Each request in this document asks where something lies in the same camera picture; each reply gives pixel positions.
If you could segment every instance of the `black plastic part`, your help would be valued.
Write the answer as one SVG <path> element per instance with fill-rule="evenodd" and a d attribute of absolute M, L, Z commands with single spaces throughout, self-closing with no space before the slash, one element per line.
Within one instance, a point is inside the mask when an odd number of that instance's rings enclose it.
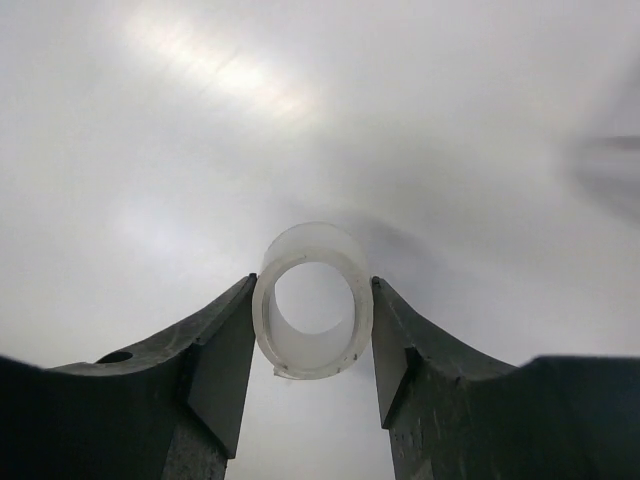
<path fill-rule="evenodd" d="M 384 280 L 372 288 L 396 480 L 640 478 L 640 360 L 515 368 L 420 316 Z"/>
<path fill-rule="evenodd" d="M 0 357 L 0 478 L 224 478 L 254 347 L 244 278 L 203 310 L 95 364 Z"/>

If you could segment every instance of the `white surface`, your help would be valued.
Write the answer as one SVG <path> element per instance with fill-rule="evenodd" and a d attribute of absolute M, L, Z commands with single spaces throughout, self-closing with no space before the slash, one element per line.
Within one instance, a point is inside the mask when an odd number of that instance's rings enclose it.
<path fill-rule="evenodd" d="M 639 24 L 633 0 L 3 1 L 0 351 L 95 360 L 327 220 L 489 354 L 637 353 L 640 231 L 560 146 Z M 231 480 L 391 472 L 370 353 L 300 384 L 256 349 Z"/>
<path fill-rule="evenodd" d="M 309 263 L 333 267 L 351 291 L 351 311 L 337 325 L 317 333 L 295 328 L 280 311 L 276 293 L 277 282 L 284 274 Z M 317 283 L 304 287 L 326 289 Z M 349 233 L 330 223 L 307 222 L 287 229 L 264 254 L 252 312 L 256 341 L 276 375 L 320 380 L 344 373 L 362 357 L 373 328 L 371 274 L 362 247 Z"/>

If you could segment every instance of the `circular hole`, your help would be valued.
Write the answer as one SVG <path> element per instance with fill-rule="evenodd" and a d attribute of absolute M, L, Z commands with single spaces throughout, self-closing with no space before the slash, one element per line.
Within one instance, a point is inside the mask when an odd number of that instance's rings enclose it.
<path fill-rule="evenodd" d="M 276 282 L 276 302 L 286 321 L 302 333 L 322 333 L 354 315 L 349 284 L 335 268 L 304 263 Z"/>
<path fill-rule="evenodd" d="M 133 353 L 130 352 L 112 352 L 102 357 L 96 363 L 120 363 L 129 360 L 131 357 L 133 357 Z"/>

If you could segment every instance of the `white tube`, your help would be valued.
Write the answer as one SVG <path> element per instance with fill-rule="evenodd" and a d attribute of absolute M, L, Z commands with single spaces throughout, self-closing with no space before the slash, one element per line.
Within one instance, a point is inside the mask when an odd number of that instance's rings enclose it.
<path fill-rule="evenodd" d="M 334 267 L 353 294 L 354 314 L 318 334 L 305 334 L 292 327 L 280 313 L 275 296 L 278 279 L 308 262 Z M 367 260 L 348 233 L 328 223 L 304 223 L 273 241 L 264 255 L 253 294 L 253 327 L 276 375 L 313 380 L 344 371 L 369 343 L 372 326 L 373 295 Z"/>

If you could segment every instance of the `white plastic ring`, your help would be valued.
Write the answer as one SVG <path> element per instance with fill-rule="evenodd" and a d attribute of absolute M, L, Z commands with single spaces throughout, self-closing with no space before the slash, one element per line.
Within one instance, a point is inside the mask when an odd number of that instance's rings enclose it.
<path fill-rule="evenodd" d="M 334 267 L 353 294 L 353 316 L 317 334 L 292 327 L 278 309 L 275 295 L 278 279 L 308 262 Z M 348 233 L 328 223 L 304 223 L 273 241 L 253 294 L 253 327 L 258 345 L 277 375 L 313 380 L 344 371 L 362 355 L 372 326 L 373 296 L 366 257 Z"/>

